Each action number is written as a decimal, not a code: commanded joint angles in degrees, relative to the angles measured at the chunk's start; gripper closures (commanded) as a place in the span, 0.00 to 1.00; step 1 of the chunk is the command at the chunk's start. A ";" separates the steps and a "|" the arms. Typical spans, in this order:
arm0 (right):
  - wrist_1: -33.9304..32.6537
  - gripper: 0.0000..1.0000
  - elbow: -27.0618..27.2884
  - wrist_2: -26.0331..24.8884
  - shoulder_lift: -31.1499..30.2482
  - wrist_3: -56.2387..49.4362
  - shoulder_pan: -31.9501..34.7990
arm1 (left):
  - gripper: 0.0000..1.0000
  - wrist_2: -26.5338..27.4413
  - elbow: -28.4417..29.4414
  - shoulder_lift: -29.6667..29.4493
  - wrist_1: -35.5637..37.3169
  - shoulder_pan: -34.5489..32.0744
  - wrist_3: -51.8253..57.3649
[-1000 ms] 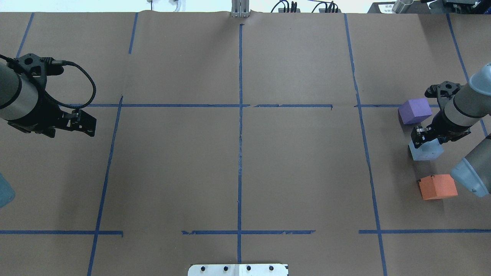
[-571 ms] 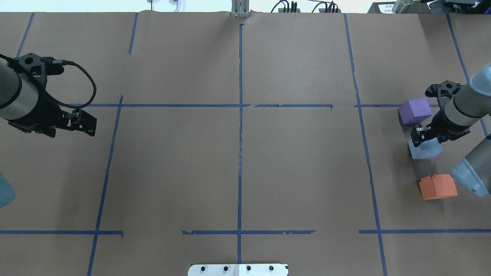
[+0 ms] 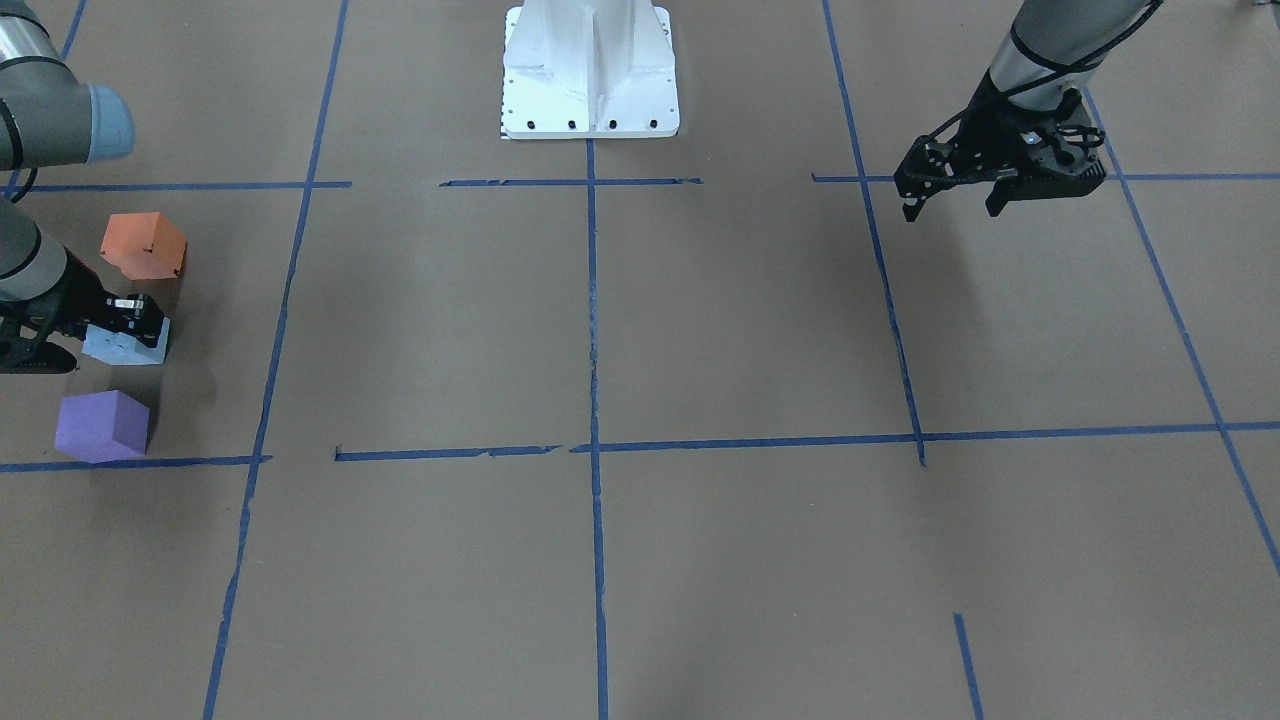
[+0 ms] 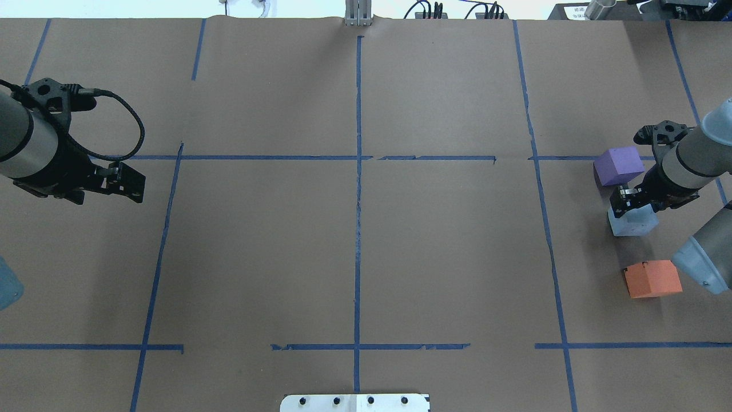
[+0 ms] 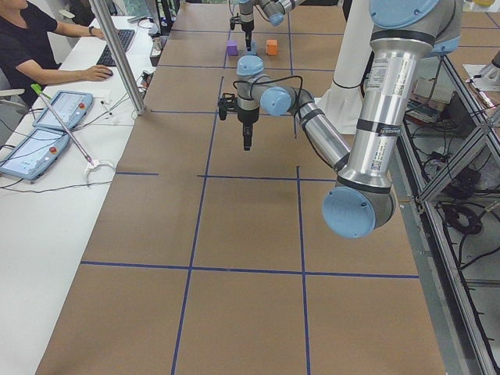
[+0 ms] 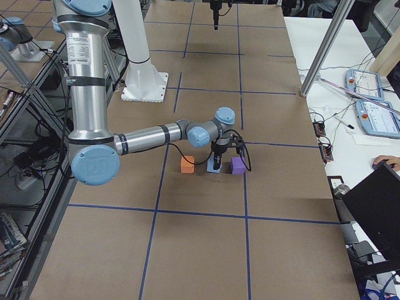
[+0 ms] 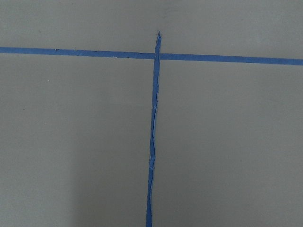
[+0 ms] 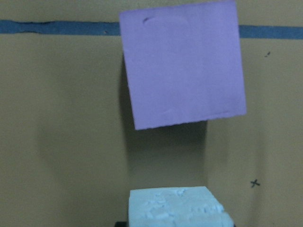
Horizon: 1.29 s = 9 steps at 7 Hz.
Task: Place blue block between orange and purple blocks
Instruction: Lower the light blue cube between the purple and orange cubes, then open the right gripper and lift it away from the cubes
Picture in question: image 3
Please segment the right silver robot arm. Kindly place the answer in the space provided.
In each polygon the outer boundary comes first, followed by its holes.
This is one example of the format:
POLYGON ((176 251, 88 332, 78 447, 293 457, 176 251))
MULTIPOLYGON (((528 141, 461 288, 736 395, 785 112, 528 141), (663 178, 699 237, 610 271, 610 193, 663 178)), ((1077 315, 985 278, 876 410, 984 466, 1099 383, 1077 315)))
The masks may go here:
MULTIPOLYGON (((1 9, 3 172, 123 158, 134 124, 120 95, 76 78, 38 15, 24 1, 1 9)), ((20 208, 1 202, 3 373, 64 374, 76 356, 52 334, 84 340, 93 328, 166 354, 166 316, 145 293, 109 292, 97 274, 20 208)))

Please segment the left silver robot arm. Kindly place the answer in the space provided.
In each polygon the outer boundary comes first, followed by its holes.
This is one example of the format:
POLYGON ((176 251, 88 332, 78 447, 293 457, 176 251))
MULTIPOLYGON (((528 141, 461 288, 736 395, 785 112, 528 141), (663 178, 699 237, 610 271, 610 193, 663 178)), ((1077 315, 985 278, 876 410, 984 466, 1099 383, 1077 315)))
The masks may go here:
POLYGON ((915 138, 893 173, 906 222, 925 201, 965 184, 989 184, 986 209, 1076 199, 1106 178, 1105 132, 1084 91, 1106 56, 1161 8, 1160 1, 1024 1, 968 105, 915 138))

